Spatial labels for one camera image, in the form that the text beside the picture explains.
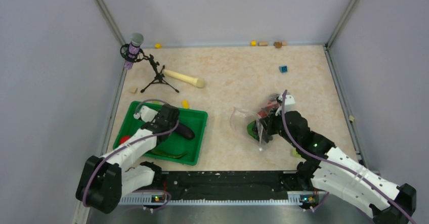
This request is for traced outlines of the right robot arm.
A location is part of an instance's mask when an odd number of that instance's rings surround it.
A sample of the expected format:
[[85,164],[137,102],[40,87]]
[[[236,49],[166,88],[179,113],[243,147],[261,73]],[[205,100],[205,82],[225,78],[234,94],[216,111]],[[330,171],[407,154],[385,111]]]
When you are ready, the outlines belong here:
[[296,172],[300,188],[326,191],[359,209],[373,223],[415,223],[414,187],[387,181],[353,160],[333,141],[311,130],[297,111],[265,114],[257,118],[255,127],[263,143],[279,135],[304,159]]

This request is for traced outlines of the peach fruit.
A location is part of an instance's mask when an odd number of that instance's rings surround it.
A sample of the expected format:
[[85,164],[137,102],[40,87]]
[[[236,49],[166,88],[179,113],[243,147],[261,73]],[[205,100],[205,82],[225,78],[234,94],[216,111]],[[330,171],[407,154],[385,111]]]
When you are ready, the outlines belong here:
[[119,145],[125,144],[130,138],[131,136],[122,136],[119,140]]

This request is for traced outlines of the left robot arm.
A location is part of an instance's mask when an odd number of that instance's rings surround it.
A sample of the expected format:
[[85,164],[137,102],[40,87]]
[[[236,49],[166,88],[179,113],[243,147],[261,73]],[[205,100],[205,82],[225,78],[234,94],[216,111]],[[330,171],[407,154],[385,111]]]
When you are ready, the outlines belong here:
[[159,110],[143,104],[134,119],[143,124],[127,141],[102,156],[89,157],[82,170],[75,197],[85,207],[111,213],[123,196],[141,188],[157,190],[162,184],[159,167],[152,163],[131,166],[145,153],[166,141],[179,126],[180,111],[164,104]]

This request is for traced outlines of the clear zip top bag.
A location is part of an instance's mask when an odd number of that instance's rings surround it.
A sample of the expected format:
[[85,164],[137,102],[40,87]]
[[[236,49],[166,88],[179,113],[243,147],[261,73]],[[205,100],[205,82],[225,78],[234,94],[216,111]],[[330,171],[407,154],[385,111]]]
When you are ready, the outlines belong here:
[[264,151],[269,147],[269,142],[273,137],[266,134],[261,119],[266,117],[272,109],[277,110],[279,94],[270,94],[258,107],[245,109],[234,107],[229,118],[230,128],[247,142],[253,143],[259,151]]

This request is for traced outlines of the red lychee fruit bunch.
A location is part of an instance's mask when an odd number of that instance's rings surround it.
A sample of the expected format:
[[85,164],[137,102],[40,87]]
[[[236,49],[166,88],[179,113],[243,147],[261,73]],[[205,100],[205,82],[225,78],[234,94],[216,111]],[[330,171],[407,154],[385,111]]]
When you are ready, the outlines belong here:
[[271,98],[268,99],[268,101],[260,107],[259,111],[257,112],[257,115],[260,118],[264,118],[269,115],[271,111],[274,110],[274,112],[276,112],[278,108],[279,103],[277,101],[277,98]]

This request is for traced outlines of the green bok choy vegetable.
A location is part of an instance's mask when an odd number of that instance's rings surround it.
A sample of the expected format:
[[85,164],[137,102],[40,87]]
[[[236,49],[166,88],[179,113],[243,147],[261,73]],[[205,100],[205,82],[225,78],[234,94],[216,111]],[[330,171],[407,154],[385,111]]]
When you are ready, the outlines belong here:
[[247,133],[255,140],[259,140],[259,130],[256,120],[249,123],[246,127]]

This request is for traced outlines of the purple eggplant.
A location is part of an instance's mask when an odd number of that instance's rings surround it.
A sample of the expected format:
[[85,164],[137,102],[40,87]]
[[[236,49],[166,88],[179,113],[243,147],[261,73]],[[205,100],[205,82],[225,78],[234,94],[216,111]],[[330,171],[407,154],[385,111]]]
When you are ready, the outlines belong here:
[[175,132],[187,140],[192,140],[195,138],[194,131],[190,127],[182,123],[178,124],[177,128],[175,129]]

